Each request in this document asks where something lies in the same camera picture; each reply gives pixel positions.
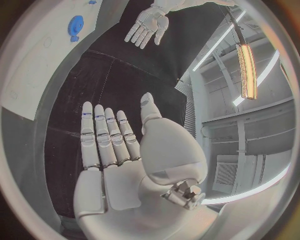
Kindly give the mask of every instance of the ventilation grille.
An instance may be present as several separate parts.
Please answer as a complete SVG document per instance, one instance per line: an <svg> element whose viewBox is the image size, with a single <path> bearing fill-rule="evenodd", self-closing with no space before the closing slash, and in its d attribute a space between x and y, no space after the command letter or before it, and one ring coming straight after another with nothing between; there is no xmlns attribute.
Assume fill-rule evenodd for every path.
<svg viewBox="0 0 300 240"><path fill-rule="evenodd" d="M217 163L217 184L234 185L238 164L236 163Z"/></svg>
<svg viewBox="0 0 300 240"><path fill-rule="evenodd" d="M196 117L194 95L190 72L187 70L178 81L175 88L186 96L184 128L196 138Z"/></svg>

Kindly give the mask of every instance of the blue object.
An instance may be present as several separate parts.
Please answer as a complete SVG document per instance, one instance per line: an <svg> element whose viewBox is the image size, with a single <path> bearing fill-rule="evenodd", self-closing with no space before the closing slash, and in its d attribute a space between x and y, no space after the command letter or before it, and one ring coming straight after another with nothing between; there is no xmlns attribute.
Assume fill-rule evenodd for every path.
<svg viewBox="0 0 300 240"><path fill-rule="evenodd" d="M71 36L71 42L77 42L79 40L79 36L77 34L83 29L84 27L84 18L81 15L74 16L69 25L67 27L67 32Z"/></svg>

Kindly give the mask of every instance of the fluorescent light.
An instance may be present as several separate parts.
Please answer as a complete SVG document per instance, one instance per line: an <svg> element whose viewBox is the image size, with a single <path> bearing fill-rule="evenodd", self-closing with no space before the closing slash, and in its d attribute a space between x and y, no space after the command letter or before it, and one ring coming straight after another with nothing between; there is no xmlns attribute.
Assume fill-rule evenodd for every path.
<svg viewBox="0 0 300 240"><path fill-rule="evenodd" d="M255 63L250 45L238 45L237 55L240 66L241 97L243 99L256 100L258 96L258 85Z"/></svg>
<svg viewBox="0 0 300 240"><path fill-rule="evenodd" d="M274 68L275 64L277 63L279 59L279 51L276 50L274 53L274 56L272 57L271 61L268 63L266 68L263 70L261 75L257 78L257 86L261 85L261 83L266 79L266 77L269 75L271 70ZM240 103L242 103L245 100L245 98L242 98L242 96L239 96L233 101L233 104L237 107Z"/></svg>
<svg viewBox="0 0 300 240"><path fill-rule="evenodd" d="M280 181L287 174L289 167L290 167L290 164L281 173L279 173L276 177L274 177L270 181L266 182L265 184L263 184L257 188L254 188L250 191L246 191L241 194L237 194L237 195L233 195L233 196L220 197L220 198L215 198L215 199L204 199L202 201L202 205L225 204L225 203L230 203L233 201L238 201L238 200L250 197L254 194L258 194L258 193L268 189L269 187L273 186L278 181Z"/></svg>
<svg viewBox="0 0 300 240"><path fill-rule="evenodd" d="M236 22L238 23L241 18L246 14L246 11L243 11L238 18L236 19ZM198 64L194 67L193 71L195 72L201 64L204 63L204 61L212 54L212 52L216 49L216 47L220 44L220 42L222 42L222 40L227 36L227 34L230 33L230 31L234 28L234 25L231 24L230 27L227 29L226 32L224 32L224 34L220 37L220 39L212 46L212 48L208 51L207 54L205 54L205 56L201 59L200 62L198 62Z"/></svg>

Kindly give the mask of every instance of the glowing yellow light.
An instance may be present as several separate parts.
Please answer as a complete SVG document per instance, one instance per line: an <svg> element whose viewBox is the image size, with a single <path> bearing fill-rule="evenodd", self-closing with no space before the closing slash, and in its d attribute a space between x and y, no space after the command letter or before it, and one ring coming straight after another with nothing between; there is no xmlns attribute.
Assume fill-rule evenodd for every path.
<svg viewBox="0 0 300 240"><path fill-rule="evenodd" d="M240 65L241 97L256 100L258 96L258 83L255 63L249 44L237 47L237 55Z"/></svg>

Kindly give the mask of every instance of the led light strip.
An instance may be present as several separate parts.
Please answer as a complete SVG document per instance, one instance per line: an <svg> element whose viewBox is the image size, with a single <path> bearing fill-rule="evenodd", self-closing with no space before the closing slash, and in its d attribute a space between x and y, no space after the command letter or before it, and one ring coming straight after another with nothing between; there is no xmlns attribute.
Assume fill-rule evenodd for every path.
<svg viewBox="0 0 300 240"><path fill-rule="evenodd" d="M238 18L236 19L236 22L238 23L242 17L246 14L246 11L243 11ZM205 56L201 59L200 62L198 62L198 64L193 68L193 71L195 72L201 64L204 63L204 61L212 54L212 52L216 49L216 47L220 44L220 42L223 41L223 39L230 33L230 31L234 28L234 25L231 24L230 27L227 29L226 32L224 32L224 34L220 37L220 39L212 46L212 48L208 51L207 54L205 54Z"/></svg>
<svg viewBox="0 0 300 240"><path fill-rule="evenodd" d="M261 75L257 78L257 86L259 86L266 79L266 77L269 75L269 73L274 68L275 64L277 63L277 61L279 59L279 56L280 56L279 51L276 50L276 52L274 53L274 56L272 57L272 59L269 62L269 64L263 70L263 72L261 73ZM236 98L233 101L233 104L237 107L244 100L245 100L245 98L242 98L242 96L239 96L238 98Z"/></svg>
<svg viewBox="0 0 300 240"><path fill-rule="evenodd" d="M254 188L250 191L243 192L241 194L233 195L233 196L227 196L227 197L221 197L221 198L215 198L215 199L204 199L202 201L202 205L212 205L212 204L225 204L225 203L230 203L233 201L238 201L247 197L250 197L254 194L258 194L269 187L273 186L276 184L278 181L280 181L288 172L290 167L290 164L281 172L279 173L276 177L271 179L270 181L266 182L265 184Z"/></svg>

